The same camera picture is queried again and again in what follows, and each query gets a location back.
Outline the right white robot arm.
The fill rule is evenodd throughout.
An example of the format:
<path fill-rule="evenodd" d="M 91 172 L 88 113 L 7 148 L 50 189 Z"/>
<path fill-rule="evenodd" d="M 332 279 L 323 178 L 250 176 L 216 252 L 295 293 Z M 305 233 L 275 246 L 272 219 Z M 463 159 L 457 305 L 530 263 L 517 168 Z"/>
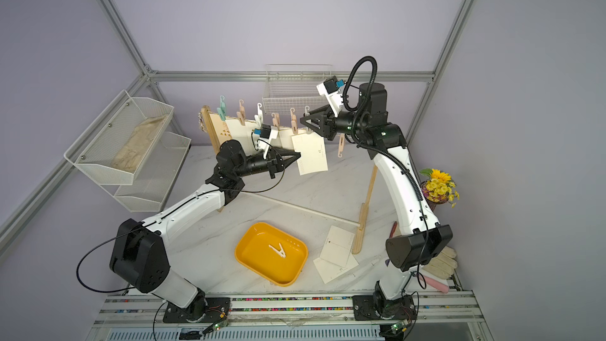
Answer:
<path fill-rule="evenodd" d="M 372 295 L 353 298 L 355 317 L 412 321 L 418 308 L 407 286 L 413 280 L 426 285 L 421 267 L 443 251 L 453 233 L 430 208 L 413 173 L 405 137 L 388 120 L 388 93 L 376 81 L 377 71 L 377 60 L 365 56 L 345 81 L 331 77 L 319 84 L 317 91 L 328 103 L 302 116 L 300 123 L 330 141 L 344 134 L 366 150 L 387 184 L 398 216 L 400 234 L 385 242 L 389 264 Z"/>

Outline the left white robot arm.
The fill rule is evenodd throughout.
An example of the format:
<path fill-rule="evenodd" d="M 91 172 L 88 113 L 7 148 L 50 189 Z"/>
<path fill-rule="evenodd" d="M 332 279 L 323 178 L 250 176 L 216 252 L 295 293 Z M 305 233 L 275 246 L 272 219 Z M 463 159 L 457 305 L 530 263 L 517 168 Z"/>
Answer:
<path fill-rule="evenodd" d="M 201 322 L 210 312 L 205 292 L 176 273 L 167 256 L 179 235 L 244 192 L 243 178 L 283 173 L 301 154 L 271 145 L 267 128 L 259 131 L 257 153 L 246 155 L 237 140 L 225 141 L 216 154 L 213 174 L 193 194 L 142 221 L 128 219 L 110 239 L 110 270 L 139 292 L 152 294 L 178 309 L 184 320 Z"/>

